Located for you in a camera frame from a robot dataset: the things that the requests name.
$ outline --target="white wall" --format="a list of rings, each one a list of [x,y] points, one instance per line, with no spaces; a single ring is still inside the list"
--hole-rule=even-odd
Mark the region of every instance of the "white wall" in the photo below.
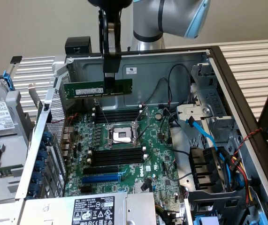
[[[87,0],[0,0],[0,74],[14,55],[64,54],[68,37],[91,36],[98,51],[98,10]],[[122,48],[130,46],[132,7],[122,13]],[[165,35],[166,46],[268,39],[268,0],[211,0],[195,40]]]

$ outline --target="green ram stick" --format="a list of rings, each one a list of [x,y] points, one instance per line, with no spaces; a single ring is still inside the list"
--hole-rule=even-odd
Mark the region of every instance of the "green ram stick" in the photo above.
[[[115,80],[111,89],[105,89],[103,81],[65,83],[64,89],[67,99],[129,95],[132,93],[132,79]]]

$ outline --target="motherboard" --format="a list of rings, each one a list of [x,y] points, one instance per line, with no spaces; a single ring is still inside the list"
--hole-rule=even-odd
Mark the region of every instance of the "motherboard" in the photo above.
[[[143,114],[138,121],[137,135],[145,128],[146,130],[137,140],[133,140],[133,130],[130,131],[131,117],[134,120],[139,114],[139,110],[137,111],[134,115],[128,112],[125,117],[118,115],[116,119],[112,119],[108,113],[105,116],[103,112],[99,113],[97,120],[94,118],[95,113],[78,114],[74,118],[72,127],[65,129],[69,135],[65,139],[72,142],[69,145],[73,146],[73,149],[67,147],[68,176],[65,196],[116,192],[134,194],[146,191],[153,192],[156,204],[167,210],[179,210],[182,197],[178,181],[172,181],[166,176],[166,170],[172,164],[175,155],[165,147],[169,133],[167,120],[163,122],[160,132],[163,109],[148,108],[149,115]],[[127,143],[134,141],[135,146]],[[107,153],[114,152],[117,154],[116,159],[107,157]],[[98,171],[98,175],[92,174],[91,170]],[[115,172],[114,176],[118,174],[119,179],[112,181],[111,177],[106,175],[109,178],[107,182],[105,179],[101,182],[89,182],[98,177],[104,178],[102,171],[107,173],[109,170]],[[173,179],[178,178],[174,165],[171,166],[169,175]],[[150,182],[151,186],[143,190],[141,187],[147,182]]]

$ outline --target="green circuit board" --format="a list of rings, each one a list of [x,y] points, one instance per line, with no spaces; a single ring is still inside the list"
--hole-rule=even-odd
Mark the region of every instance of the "green circuit board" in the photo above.
[[[155,119],[156,113],[161,113],[157,107],[150,107],[150,126],[142,135],[140,142],[146,146],[147,159],[141,164],[120,165],[119,172],[125,172],[120,182],[103,182],[92,183],[92,193],[104,194],[114,192],[127,192],[128,194],[136,193],[140,189],[140,185],[147,179],[152,180],[153,195],[157,204],[162,204],[168,210],[179,210],[180,197],[175,200],[175,193],[179,193],[179,185],[177,181],[171,181],[167,178],[163,171],[162,162],[166,168],[173,162],[175,155],[168,150],[160,141],[158,133],[160,133],[161,122]],[[140,131],[147,125],[146,116],[144,115],[139,122]],[[66,162],[67,168],[67,183],[65,187],[65,196],[82,195],[81,186],[84,176],[83,169],[90,167],[87,164],[87,152],[90,146],[94,146],[95,142],[99,142],[99,147],[96,150],[103,150],[107,143],[104,139],[107,137],[106,124],[92,124],[91,115],[79,115],[73,124],[78,134],[75,136],[74,143],[81,143],[82,149],[77,153],[77,158],[73,157],[73,153],[69,151]],[[164,139],[167,139],[167,121],[163,124],[162,134]],[[177,171],[172,166],[169,174],[174,178],[178,178]]]

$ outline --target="blue pcie slot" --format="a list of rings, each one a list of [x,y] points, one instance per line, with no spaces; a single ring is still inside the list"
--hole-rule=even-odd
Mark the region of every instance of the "blue pcie slot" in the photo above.
[[[113,173],[113,174],[104,174],[104,175],[99,175],[99,176],[87,176],[87,177],[82,178],[82,184],[113,182],[113,181],[120,182],[120,175],[117,173]]]

